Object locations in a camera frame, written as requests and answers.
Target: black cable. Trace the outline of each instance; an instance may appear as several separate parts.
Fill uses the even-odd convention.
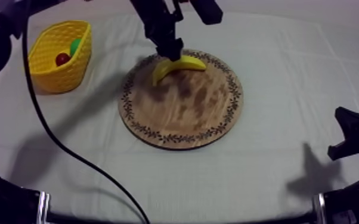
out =
[[[26,1],[26,15],[25,15],[25,21],[23,23],[23,32],[22,32],[22,53],[23,53],[23,60],[24,60],[24,69],[25,69],[25,77],[26,77],[26,83],[28,85],[29,95],[33,102],[33,106],[35,107],[35,111],[39,117],[39,120],[42,123],[43,128],[45,129],[46,133],[49,135],[49,137],[54,141],[56,145],[58,145],[64,152],[68,153],[68,155],[76,158],[77,160],[85,163],[90,168],[96,170],[98,173],[102,174],[104,177],[106,177],[109,181],[113,182],[124,194],[133,202],[133,204],[137,207],[137,209],[142,214],[142,217],[146,224],[150,224],[149,218],[143,211],[142,207],[139,205],[139,203],[136,201],[136,199],[129,193],[116,179],[111,177],[108,173],[106,173],[104,170],[99,168],[98,166],[94,165],[93,163],[89,162],[88,160],[84,159],[80,155],[74,153],[72,150],[67,148],[63,143],[60,142],[60,140],[57,139],[57,137],[53,134],[49,126],[47,125],[47,122],[45,120],[45,117],[42,114],[42,110],[38,104],[38,100],[36,99],[35,91],[33,90],[33,84],[32,80],[30,78],[30,70],[29,70],[29,62],[28,62],[28,47],[27,47],[27,30],[28,30],[28,21],[29,21],[29,10],[30,10],[30,2],[31,0]]]

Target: green ball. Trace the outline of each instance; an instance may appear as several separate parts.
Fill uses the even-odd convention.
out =
[[[81,42],[81,39],[75,39],[72,43],[71,43],[71,46],[70,46],[70,55],[71,57],[74,56],[76,50],[78,49],[79,47],[79,43]]]

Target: toy banana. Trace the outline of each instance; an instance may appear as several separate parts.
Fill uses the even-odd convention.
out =
[[[162,80],[166,75],[174,70],[189,69],[189,70],[206,70],[206,65],[198,58],[182,55],[179,60],[170,61],[170,59],[159,62],[153,70],[153,86],[156,86],[158,81]]]

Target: red ball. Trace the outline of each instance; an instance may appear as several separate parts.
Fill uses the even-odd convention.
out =
[[[59,54],[57,55],[57,57],[55,58],[55,64],[56,64],[57,66],[60,66],[60,65],[62,65],[62,64],[66,64],[67,62],[69,62],[70,59],[71,59],[71,57],[70,57],[68,54],[66,54],[66,53],[59,53]]]

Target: toy fruit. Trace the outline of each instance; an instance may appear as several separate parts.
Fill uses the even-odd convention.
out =
[[[79,47],[80,42],[81,42],[81,39],[75,39],[75,40],[71,43],[71,46],[70,46],[70,55],[71,55],[71,57],[74,56],[76,50],[77,50],[78,47]]]
[[[70,61],[71,57],[66,53],[59,53],[57,57],[55,58],[55,64],[57,66],[60,66],[62,64],[66,64],[68,61]]]
[[[170,61],[170,59],[159,62],[153,70],[153,86],[162,80],[168,73],[178,69],[206,70],[206,65],[198,58],[182,55],[179,60]]]

